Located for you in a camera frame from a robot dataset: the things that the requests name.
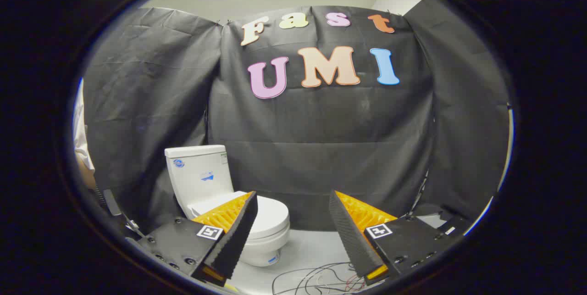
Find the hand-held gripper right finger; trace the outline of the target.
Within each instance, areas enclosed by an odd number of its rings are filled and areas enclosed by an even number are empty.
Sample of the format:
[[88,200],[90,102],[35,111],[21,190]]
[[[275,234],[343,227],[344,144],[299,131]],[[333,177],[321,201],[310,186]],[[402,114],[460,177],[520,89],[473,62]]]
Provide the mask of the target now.
[[350,263],[367,286],[409,274],[454,243],[417,217],[394,217],[336,190],[329,212]]

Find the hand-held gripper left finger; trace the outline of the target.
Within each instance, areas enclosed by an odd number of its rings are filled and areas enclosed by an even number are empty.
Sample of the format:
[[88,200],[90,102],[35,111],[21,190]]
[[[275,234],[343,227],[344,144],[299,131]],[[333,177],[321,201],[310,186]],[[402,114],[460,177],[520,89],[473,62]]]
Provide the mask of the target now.
[[137,241],[141,253],[187,278],[224,287],[231,279],[258,213],[255,191],[201,216],[177,217]]

